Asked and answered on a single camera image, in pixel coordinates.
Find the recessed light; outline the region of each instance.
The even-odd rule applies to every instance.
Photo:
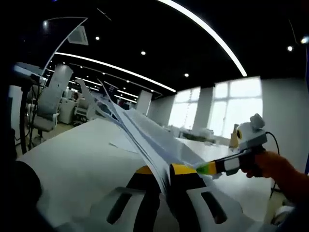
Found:
[[[309,42],[309,36],[304,36],[301,41],[302,44],[307,44]]]

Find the chair backrest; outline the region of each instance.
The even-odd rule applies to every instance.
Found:
[[[66,65],[58,64],[55,68],[49,87],[43,89],[38,101],[37,116],[53,120],[57,113],[62,93],[66,90],[73,70]]]

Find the white wall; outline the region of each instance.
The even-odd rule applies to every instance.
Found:
[[[276,136],[281,155],[304,172],[309,152],[309,94],[305,80],[262,80],[262,91],[265,129]],[[270,136],[265,148],[277,150]]]
[[[147,115],[152,96],[152,93],[142,90],[136,103],[136,110]]]
[[[167,126],[174,99],[175,95],[151,101],[147,116],[157,124]]]
[[[304,172],[309,153],[309,94],[305,80],[262,80],[262,92],[265,130],[276,136],[281,155]],[[212,88],[201,89],[194,130],[207,127],[211,100]],[[167,125],[173,101],[174,96],[152,101],[148,117]],[[277,150],[272,137],[268,137],[265,148]]]
[[[212,87],[201,89],[197,105],[197,114],[192,128],[193,131],[207,127],[211,110],[212,91]]]

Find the stack of paper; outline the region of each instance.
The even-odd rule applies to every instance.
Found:
[[[98,112],[126,132],[126,138],[144,159],[164,195],[166,195],[169,185],[169,165],[171,163],[196,167],[203,162],[186,145],[176,140],[170,133],[135,109],[124,110],[113,103],[109,96],[109,101],[107,101],[104,98],[92,95],[83,80],[79,79],[76,82],[81,85],[83,96],[89,104],[94,104]],[[98,102],[107,105],[113,116],[102,111]]]

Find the air conditioning vent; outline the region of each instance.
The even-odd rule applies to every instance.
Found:
[[[88,39],[86,36],[86,31],[84,26],[79,26],[75,31],[72,32],[72,34],[68,37],[68,41],[71,44],[83,44],[83,45],[89,45]]]

